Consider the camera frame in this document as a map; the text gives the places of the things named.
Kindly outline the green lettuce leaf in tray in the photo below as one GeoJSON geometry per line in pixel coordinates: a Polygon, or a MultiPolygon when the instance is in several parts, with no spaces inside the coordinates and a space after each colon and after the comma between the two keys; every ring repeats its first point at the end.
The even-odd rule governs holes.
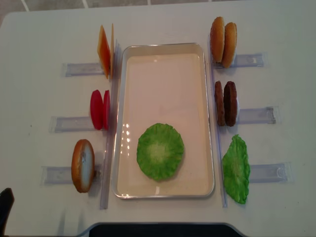
{"type": "Polygon", "coordinates": [[[155,181],[170,179],[184,154],[180,133],[169,124],[156,123],[140,136],[137,163],[141,171],[155,181]]]}

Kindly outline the clear holder rail right buns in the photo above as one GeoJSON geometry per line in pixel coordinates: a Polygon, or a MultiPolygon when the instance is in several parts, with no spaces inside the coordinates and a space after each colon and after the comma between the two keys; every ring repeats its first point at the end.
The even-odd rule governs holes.
{"type": "Polygon", "coordinates": [[[264,67],[268,65],[266,52],[254,54],[236,54],[230,68],[264,67]]]}

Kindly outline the clear holder rail tomato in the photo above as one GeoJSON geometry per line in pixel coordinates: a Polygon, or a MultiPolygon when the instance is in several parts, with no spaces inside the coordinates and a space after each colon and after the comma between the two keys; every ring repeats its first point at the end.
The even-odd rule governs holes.
{"type": "Polygon", "coordinates": [[[50,133],[94,131],[90,117],[51,117],[50,133]]]}

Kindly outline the red tomato slice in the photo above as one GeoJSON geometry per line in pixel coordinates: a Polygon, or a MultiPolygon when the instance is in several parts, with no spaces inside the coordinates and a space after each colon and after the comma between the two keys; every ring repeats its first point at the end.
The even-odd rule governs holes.
{"type": "Polygon", "coordinates": [[[106,90],[103,99],[103,127],[105,130],[109,128],[110,104],[110,92],[106,90]]]}
{"type": "Polygon", "coordinates": [[[91,94],[90,114],[94,128],[101,130],[103,128],[103,100],[99,90],[91,94]]]}

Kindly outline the clear holder rail lettuce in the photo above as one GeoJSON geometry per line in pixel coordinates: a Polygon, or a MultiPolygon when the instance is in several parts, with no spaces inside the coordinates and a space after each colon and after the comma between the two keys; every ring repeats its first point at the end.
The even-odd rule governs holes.
{"type": "Polygon", "coordinates": [[[250,169],[250,183],[294,182],[290,162],[251,165],[250,169]]]}

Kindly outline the clear holder rail left bun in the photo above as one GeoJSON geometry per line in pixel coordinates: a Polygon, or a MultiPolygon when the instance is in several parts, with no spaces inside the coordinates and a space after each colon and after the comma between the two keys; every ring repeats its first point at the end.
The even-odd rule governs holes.
{"type": "Polygon", "coordinates": [[[40,184],[50,185],[72,185],[71,167],[42,166],[40,184]]]}

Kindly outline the clear holder rail patties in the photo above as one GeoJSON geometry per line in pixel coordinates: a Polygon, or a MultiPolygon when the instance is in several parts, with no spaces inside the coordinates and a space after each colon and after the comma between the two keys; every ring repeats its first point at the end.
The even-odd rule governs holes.
{"type": "Polygon", "coordinates": [[[241,109],[237,124],[276,124],[280,123],[278,107],[241,109]]]}

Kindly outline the clear long strip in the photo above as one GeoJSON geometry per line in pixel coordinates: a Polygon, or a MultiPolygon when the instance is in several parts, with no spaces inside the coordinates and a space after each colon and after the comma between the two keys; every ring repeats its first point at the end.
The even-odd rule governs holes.
{"type": "MultiPolygon", "coordinates": [[[[211,53],[211,43],[210,43],[210,35],[208,35],[208,49],[209,49],[209,73],[210,73],[210,81],[211,81],[211,89],[213,93],[213,99],[215,99],[215,77],[214,71],[215,64],[213,62],[212,53],[211,53]]],[[[216,137],[216,148],[217,148],[217,160],[218,160],[218,167],[219,167],[219,183],[220,183],[220,194],[222,200],[222,207],[227,208],[227,195],[224,188],[224,174],[223,174],[223,167],[222,167],[222,150],[221,150],[221,139],[220,139],[220,131],[219,126],[217,124],[217,107],[215,100],[213,101],[214,104],[214,117],[215,117],[215,137],[216,137]]]]}
{"type": "Polygon", "coordinates": [[[108,208],[112,160],[115,149],[117,120],[118,120],[118,103],[119,103],[119,90],[120,90],[120,68],[121,68],[121,46],[118,40],[115,45],[114,56],[114,76],[111,88],[111,103],[110,103],[110,116],[109,116],[109,129],[107,131],[105,159],[103,162],[103,175],[100,196],[100,209],[108,208]]]}

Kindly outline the brown meat patty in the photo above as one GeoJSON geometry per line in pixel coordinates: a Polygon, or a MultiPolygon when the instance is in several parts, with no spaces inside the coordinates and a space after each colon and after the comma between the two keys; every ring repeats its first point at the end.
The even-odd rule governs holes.
{"type": "Polygon", "coordinates": [[[234,126],[237,119],[237,90],[233,81],[228,81],[224,87],[225,123],[234,126]]]}
{"type": "Polygon", "coordinates": [[[225,109],[224,109],[224,97],[223,97],[223,90],[220,81],[215,83],[215,102],[216,102],[216,109],[217,109],[217,124],[219,126],[225,125],[225,109]]]}

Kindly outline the bread bun slice outer right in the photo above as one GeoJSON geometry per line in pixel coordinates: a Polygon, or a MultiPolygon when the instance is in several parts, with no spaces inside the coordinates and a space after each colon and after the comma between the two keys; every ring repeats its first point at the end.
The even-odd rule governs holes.
{"type": "Polygon", "coordinates": [[[224,68],[229,68],[235,58],[237,46],[237,25],[233,22],[225,26],[225,44],[222,57],[222,65],[224,68]]]}

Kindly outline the black object bottom left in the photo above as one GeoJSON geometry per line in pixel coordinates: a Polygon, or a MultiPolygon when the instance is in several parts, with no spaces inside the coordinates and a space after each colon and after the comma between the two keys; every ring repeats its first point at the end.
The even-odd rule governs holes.
{"type": "Polygon", "coordinates": [[[14,195],[11,188],[4,189],[0,194],[0,236],[4,236],[5,226],[14,203],[14,195]]]}

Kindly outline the bread bun slice inner right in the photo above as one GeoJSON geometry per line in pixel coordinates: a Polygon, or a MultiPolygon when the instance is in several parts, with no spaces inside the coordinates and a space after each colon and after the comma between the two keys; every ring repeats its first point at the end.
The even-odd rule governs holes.
{"type": "Polygon", "coordinates": [[[210,30],[210,49],[213,60],[221,63],[225,44],[225,24],[224,18],[216,17],[210,30]]]}

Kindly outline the clear long strip right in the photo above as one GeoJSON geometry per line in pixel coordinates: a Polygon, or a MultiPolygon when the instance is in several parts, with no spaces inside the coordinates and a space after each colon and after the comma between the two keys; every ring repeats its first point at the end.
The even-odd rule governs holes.
{"type": "MultiPolygon", "coordinates": [[[[213,62],[212,53],[211,53],[211,43],[210,43],[210,35],[208,35],[208,49],[209,49],[209,73],[210,73],[210,81],[211,81],[211,89],[213,93],[213,99],[215,99],[215,77],[214,71],[215,64],[213,62]]],[[[219,126],[217,124],[217,107],[215,100],[213,101],[214,104],[214,117],[215,117],[215,137],[216,137],[216,148],[217,148],[217,160],[218,160],[218,167],[219,167],[219,183],[220,183],[220,194],[222,200],[222,207],[227,208],[227,195],[224,188],[224,174],[223,174],[223,167],[222,167],[222,150],[221,150],[221,139],[220,139],[220,131],[219,126]]]]}

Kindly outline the bread bun slice left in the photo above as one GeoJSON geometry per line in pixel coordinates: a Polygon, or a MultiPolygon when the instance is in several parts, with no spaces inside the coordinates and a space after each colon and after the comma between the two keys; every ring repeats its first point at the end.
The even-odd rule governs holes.
{"type": "Polygon", "coordinates": [[[79,193],[90,190],[94,178],[95,155],[91,143],[87,139],[77,141],[71,165],[72,182],[79,193]]]}

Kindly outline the white rectangular metal tray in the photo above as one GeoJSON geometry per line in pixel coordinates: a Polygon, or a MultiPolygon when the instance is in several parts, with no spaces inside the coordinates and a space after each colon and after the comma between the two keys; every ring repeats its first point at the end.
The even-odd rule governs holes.
{"type": "Polygon", "coordinates": [[[214,189],[204,51],[197,43],[126,48],[118,75],[111,184],[118,198],[204,198],[214,189]],[[150,126],[180,134],[184,152],[163,181],[147,176],[137,146],[150,126]]]}

